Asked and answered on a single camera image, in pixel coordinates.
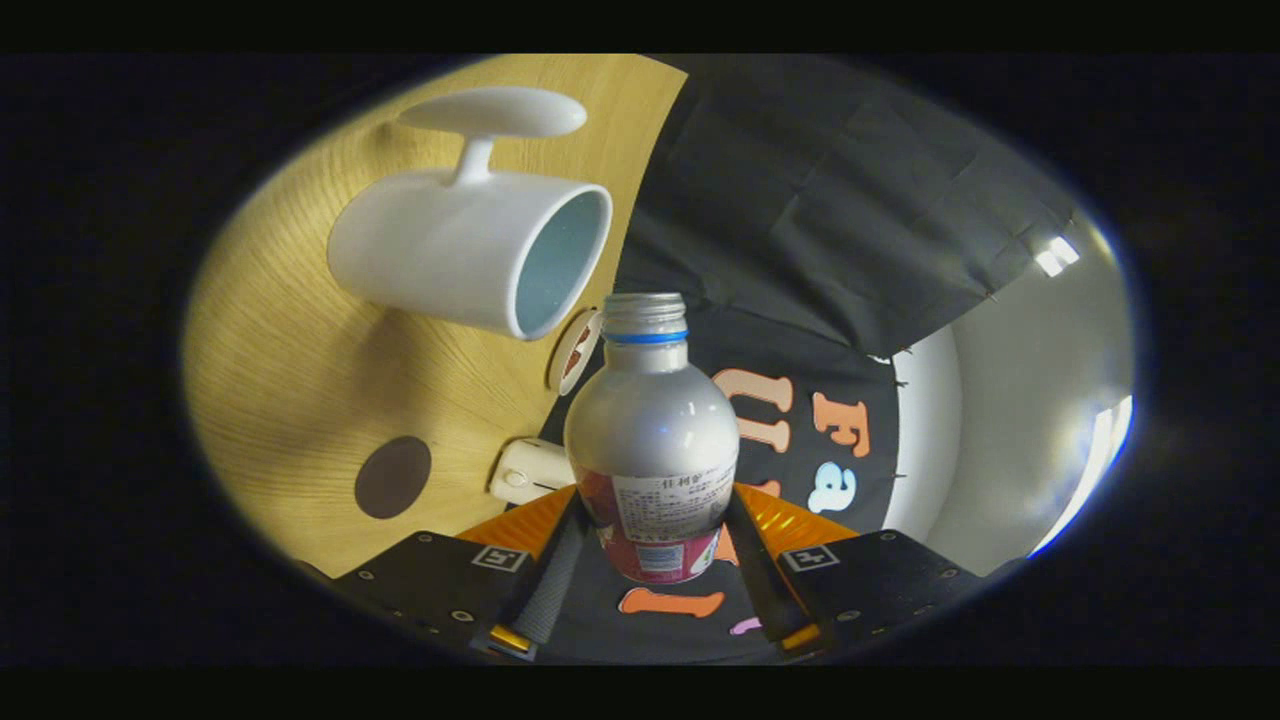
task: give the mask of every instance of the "white plug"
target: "white plug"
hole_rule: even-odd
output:
[[[524,505],[573,482],[573,468],[563,447],[538,438],[520,438],[503,448],[489,480],[489,493]]]

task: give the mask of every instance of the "small round object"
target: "small round object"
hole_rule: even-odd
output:
[[[507,470],[502,475],[502,482],[513,488],[520,488],[529,484],[529,475],[521,473],[520,470]]]

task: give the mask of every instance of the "wood grain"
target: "wood grain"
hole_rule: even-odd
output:
[[[192,290],[183,382],[197,437],[230,501],[289,557],[342,575],[413,530],[456,534],[499,514],[485,484],[502,447],[535,436],[556,401],[548,359],[563,327],[521,342],[348,295],[325,250],[342,209],[383,177],[451,167],[456,135],[396,124],[470,87],[563,92],[588,109],[564,137],[499,140],[490,167],[596,182],[613,196],[608,245],[579,310],[613,287],[649,154],[685,81],[635,55],[507,55],[426,82],[317,140],[219,233]],[[430,480],[396,518],[356,505],[365,459],[424,439]]]

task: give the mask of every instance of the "aluminum bottle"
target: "aluminum bottle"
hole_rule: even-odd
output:
[[[691,580],[716,556],[737,468],[737,418],[689,364],[680,293],[604,302],[604,368],[579,391],[564,447],[613,566],[632,580]]]

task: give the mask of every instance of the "blue ring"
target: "blue ring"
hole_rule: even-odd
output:
[[[689,331],[662,334],[605,334],[604,340],[611,342],[626,342],[632,345],[659,345],[663,342],[676,342],[689,337]]]

